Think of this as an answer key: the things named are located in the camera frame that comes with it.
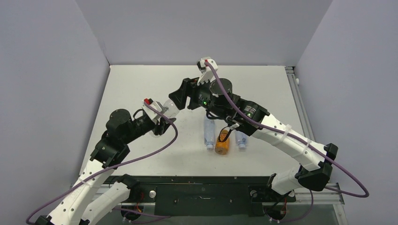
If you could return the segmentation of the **clear plastic bottle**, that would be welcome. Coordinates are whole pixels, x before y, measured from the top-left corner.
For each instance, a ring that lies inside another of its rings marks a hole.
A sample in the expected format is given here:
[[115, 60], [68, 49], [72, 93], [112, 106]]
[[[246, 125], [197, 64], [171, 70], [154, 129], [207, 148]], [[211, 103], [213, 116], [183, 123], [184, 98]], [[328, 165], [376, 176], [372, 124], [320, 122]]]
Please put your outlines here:
[[[154, 101], [150, 104], [150, 106], [156, 111], [162, 113], [165, 117], [167, 117], [172, 122], [176, 121], [176, 116], [179, 114], [180, 110], [175, 106], [174, 102], [170, 99], [165, 101], [163, 104], [159, 101]], [[149, 118], [155, 124], [154, 129], [152, 130], [154, 136], [163, 135], [167, 129], [171, 126], [169, 122], [167, 122], [163, 117], [156, 114], [153, 110], [145, 107], [146, 113]]]

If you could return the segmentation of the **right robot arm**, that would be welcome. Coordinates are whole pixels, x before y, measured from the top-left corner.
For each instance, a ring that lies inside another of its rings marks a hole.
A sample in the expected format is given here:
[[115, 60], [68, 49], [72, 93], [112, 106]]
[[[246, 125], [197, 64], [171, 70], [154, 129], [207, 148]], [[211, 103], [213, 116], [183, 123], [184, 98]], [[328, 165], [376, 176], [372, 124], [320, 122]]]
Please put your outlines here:
[[334, 160], [338, 147], [332, 143], [323, 145], [306, 139], [264, 107], [234, 94], [228, 79], [222, 78], [220, 81], [225, 93], [217, 81], [197, 85], [196, 78], [185, 78], [179, 89], [168, 97], [179, 110], [203, 107], [235, 130], [271, 144], [299, 163], [298, 167], [271, 175], [264, 188], [268, 199], [277, 200], [297, 188], [322, 191], [330, 180], [332, 163], [317, 152]]

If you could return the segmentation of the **labelled clear water bottle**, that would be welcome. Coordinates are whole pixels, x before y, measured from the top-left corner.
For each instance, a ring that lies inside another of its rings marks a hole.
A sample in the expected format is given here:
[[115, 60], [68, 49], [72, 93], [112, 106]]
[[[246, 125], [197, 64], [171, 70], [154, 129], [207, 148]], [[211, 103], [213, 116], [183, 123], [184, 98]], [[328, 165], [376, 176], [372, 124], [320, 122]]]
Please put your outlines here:
[[206, 116], [204, 117], [204, 144], [207, 150], [213, 150], [215, 147], [215, 122]]

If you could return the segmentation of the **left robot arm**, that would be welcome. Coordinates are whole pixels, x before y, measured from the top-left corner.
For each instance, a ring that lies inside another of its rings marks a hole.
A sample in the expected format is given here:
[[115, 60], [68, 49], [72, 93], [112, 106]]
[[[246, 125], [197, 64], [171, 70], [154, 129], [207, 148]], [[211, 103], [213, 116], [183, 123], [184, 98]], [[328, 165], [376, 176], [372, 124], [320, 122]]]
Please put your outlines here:
[[139, 198], [138, 181], [125, 174], [109, 191], [93, 200], [101, 185], [113, 172], [122, 165], [129, 154], [128, 144], [152, 131], [162, 135], [174, 125], [179, 110], [169, 107], [143, 106], [142, 116], [133, 119], [130, 112], [118, 109], [111, 113], [106, 123], [106, 131], [96, 144], [90, 159], [73, 187], [58, 196], [58, 206], [47, 216], [40, 216], [34, 222], [36, 225], [94, 225], [113, 207], [127, 200], [133, 202]]

